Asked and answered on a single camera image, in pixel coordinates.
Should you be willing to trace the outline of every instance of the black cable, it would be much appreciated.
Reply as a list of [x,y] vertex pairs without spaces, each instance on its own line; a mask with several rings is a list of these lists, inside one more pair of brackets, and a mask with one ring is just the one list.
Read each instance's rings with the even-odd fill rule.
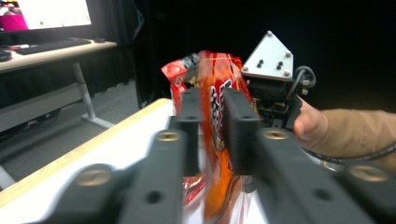
[[20,133],[26,133],[26,132],[30,132],[30,131],[33,131],[33,130],[36,130],[36,129],[41,129],[41,128],[48,127],[48,126],[54,124],[58,120],[58,115],[59,115],[59,113],[56,113],[54,115],[54,118],[52,119],[52,121],[50,123],[47,123],[47,121],[49,121],[47,119],[45,121],[39,122],[35,127],[24,128],[24,129],[21,129],[21,130],[15,132],[15,133],[10,133],[10,134],[6,134],[4,136],[0,136],[0,141],[3,140],[3,139],[9,138],[11,136],[15,136],[15,135],[20,134]]
[[376,160],[380,157],[386,156],[391,152],[396,151],[396,143],[393,144],[390,147],[387,147],[385,149],[382,149],[380,151],[377,151],[373,154],[370,155],[365,155],[365,156],[361,156],[361,157],[355,157],[355,158],[335,158],[335,157],[329,157],[329,156],[325,156],[316,152],[313,152],[309,149],[306,149],[304,147],[301,147],[301,150],[304,151],[305,153],[307,153],[308,155],[317,158],[321,161],[329,161],[329,162],[333,162],[333,163],[339,163],[339,164],[344,164],[347,163],[349,161],[372,161],[372,160]]

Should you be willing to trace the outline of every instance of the computer monitor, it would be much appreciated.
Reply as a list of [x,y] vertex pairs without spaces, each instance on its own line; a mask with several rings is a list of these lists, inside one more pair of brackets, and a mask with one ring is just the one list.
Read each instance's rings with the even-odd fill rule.
[[0,0],[0,34],[91,25],[86,0]]

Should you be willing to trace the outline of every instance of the table edge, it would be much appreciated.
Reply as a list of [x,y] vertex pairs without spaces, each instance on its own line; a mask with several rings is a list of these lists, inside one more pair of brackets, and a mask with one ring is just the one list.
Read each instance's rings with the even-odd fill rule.
[[119,133],[120,131],[130,126],[131,124],[134,124],[135,122],[139,121],[147,114],[153,112],[162,105],[165,105],[169,101],[170,99],[166,99],[166,98],[161,98],[156,100],[152,104],[132,114],[132,116],[128,117],[127,119],[122,120],[112,128],[105,130],[102,133],[99,133],[94,138],[90,139],[81,146],[72,149],[71,151],[64,154],[62,157],[58,158],[57,160],[47,164],[46,166],[35,171],[31,175],[26,176],[24,179],[13,184],[9,188],[4,189],[3,191],[0,192],[0,208],[6,205],[7,203],[12,202],[16,198],[20,197],[23,193],[25,193],[29,189],[37,186],[48,177],[62,170],[69,163],[77,160],[82,155],[85,155],[86,153],[92,151],[93,149],[98,147],[100,144],[104,143],[106,140],[108,140],[115,134]]

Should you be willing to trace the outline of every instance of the chip bag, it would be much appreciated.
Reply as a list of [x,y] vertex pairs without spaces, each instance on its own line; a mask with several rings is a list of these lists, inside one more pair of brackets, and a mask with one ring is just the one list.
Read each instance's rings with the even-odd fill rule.
[[[228,53],[203,50],[163,67],[171,85],[175,114],[180,113],[181,94],[187,88],[200,88],[205,169],[199,175],[205,185],[203,221],[205,223],[244,223],[250,197],[243,192],[244,177],[233,174],[229,149],[222,136],[222,94],[225,88],[241,91],[253,100],[241,74],[242,62]],[[184,187],[190,185],[185,178]],[[188,195],[198,192],[190,191]]]

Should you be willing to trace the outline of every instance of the beige sleeve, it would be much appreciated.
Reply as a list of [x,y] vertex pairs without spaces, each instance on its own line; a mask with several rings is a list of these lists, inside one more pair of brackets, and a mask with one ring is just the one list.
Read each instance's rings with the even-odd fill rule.
[[[324,110],[329,128],[311,150],[337,158],[373,154],[396,144],[396,114],[384,111]],[[396,173],[396,152],[376,160]]]

